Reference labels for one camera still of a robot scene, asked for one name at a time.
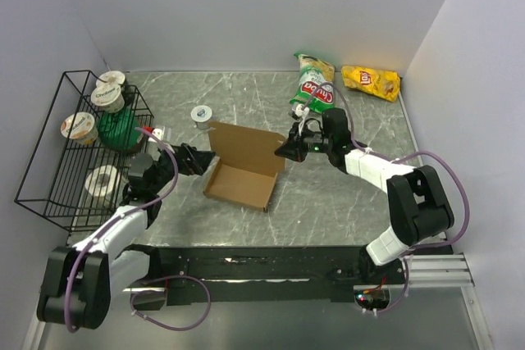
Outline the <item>brown cardboard box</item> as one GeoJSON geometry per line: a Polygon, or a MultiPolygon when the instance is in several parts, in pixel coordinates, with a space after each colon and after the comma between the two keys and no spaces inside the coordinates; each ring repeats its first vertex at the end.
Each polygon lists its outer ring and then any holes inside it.
{"type": "Polygon", "coordinates": [[[275,155],[281,134],[213,121],[210,148],[218,157],[204,187],[208,198],[266,212],[285,159],[275,155]]]}

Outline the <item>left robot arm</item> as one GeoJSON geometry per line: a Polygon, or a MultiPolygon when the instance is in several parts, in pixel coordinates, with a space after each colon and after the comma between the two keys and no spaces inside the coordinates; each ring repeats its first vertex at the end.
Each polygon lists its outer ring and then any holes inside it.
{"type": "Polygon", "coordinates": [[[89,237],[49,255],[36,317],[75,333],[94,330],[105,319],[112,297],[139,281],[167,282],[157,248],[133,240],[156,220],[162,200],[179,175],[203,175],[215,157],[187,143],[162,144],[158,158],[140,153],[130,162],[123,200],[112,217],[89,237]]]}

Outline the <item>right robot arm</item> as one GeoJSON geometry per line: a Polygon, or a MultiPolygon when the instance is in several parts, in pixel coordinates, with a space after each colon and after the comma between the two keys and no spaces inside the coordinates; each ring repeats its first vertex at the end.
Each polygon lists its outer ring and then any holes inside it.
{"type": "Polygon", "coordinates": [[[347,175],[360,178],[387,196],[390,224],[362,248],[358,272],[371,284],[386,275],[387,265],[411,247],[436,236],[454,224],[454,214],[436,170],[387,161],[352,141],[345,111],[322,113],[318,131],[309,129],[311,118],[302,117],[290,128],[275,155],[302,162],[309,153],[324,153],[329,162],[347,175]]]}

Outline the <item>small white yogurt cup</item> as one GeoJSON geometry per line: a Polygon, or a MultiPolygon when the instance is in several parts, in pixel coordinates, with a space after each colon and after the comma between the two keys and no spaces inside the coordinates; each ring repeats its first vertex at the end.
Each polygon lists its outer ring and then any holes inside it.
{"type": "Polygon", "coordinates": [[[190,116],[199,130],[206,130],[213,116],[212,108],[207,105],[198,105],[191,110],[190,116]]]}

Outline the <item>green Chuba snack bag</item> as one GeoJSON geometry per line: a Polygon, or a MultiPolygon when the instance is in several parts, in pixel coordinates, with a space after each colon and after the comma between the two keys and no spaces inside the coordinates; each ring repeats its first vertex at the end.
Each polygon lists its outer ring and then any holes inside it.
{"type": "Polygon", "coordinates": [[[308,54],[297,52],[294,56],[299,61],[299,82],[290,104],[308,102],[310,111],[319,114],[334,108],[335,97],[331,85],[335,81],[336,68],[308,54]]]}

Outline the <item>green bottle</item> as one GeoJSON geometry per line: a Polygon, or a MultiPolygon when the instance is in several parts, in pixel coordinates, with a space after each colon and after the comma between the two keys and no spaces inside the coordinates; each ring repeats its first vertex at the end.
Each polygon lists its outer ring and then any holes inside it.
{"type": "Polygon", "coordinates": [[[97,124],[102,145],[117,152],[131,152],[142,143],[138,127],[134,112],[127,107],[119,112],[104,112],[97,124]]]}

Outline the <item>white tape roll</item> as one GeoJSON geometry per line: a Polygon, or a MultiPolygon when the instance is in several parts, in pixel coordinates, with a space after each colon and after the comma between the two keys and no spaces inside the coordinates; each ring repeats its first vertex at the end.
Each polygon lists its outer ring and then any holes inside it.
{"type": "Polygon", "coordinates": [[[111,165],[95,168],[87,177],[84,188],[97,206],[110,207],[122,199],[126,178],[111,165]]]}

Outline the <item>Chobani yogurt cup middle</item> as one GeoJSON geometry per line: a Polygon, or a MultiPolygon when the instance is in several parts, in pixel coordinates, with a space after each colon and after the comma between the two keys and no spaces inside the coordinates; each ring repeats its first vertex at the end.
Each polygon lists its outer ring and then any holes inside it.
{"type": "Polygon", "coordinates": [[[91,102],[107,113],[117,113],[125,106],[119,84],[104,84],[97,87],[90,96],[91,102]]]}

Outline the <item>chobani yogurt cup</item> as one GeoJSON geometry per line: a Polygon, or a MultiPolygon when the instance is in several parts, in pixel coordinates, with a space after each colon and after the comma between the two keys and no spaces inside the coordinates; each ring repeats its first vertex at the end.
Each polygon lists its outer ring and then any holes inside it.
{"type": "Polygon", "coordinates": [[[119,84],[104,84],[97,87],[90,96],[91,102],[107,113],[117,113],[125,106],[119,84]]]}
{"type": "Polygon", "coordinates": [[[61,125],[61,134],[80,145],[90,145],[98,139],[94,116],[88,112],[77,112],[68,116],[61,125]]]}

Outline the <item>yellow Lays chips bag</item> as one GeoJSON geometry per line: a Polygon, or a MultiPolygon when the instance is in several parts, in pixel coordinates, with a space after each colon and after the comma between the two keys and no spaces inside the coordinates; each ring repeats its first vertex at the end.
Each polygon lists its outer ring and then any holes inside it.
{"type": "Polygon", "coordinates": [[[343,66],[340,70],[345,87],[395,102],[400,92],[401,78],[392,70],[361,66],[343,66]]]}

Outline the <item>Chobani yogurt cup front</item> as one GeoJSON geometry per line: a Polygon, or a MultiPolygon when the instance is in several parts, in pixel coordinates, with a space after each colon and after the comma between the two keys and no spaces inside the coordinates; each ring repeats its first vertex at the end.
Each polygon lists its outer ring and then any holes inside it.
{"type": "Polygon", "coordinates": [[[68,116],[61,125],[61,134],[80,145],[90,145],[98,139],[94,116],[88,112],[77,112],[68,116]]]}

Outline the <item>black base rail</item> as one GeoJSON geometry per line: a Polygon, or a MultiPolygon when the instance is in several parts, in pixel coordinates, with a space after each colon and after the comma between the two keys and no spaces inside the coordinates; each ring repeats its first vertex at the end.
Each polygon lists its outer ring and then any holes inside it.
{"type": "Polygon", "coordinates": [[[154,292],[169,306],[193,302],[328,300],[354,302],[366,290],[473,286],[466,259],[448,249],[426,250],[405,262],[362,269],[361,247],[159,248],[167,282],[142,280],[128,293],[154,292]]]}

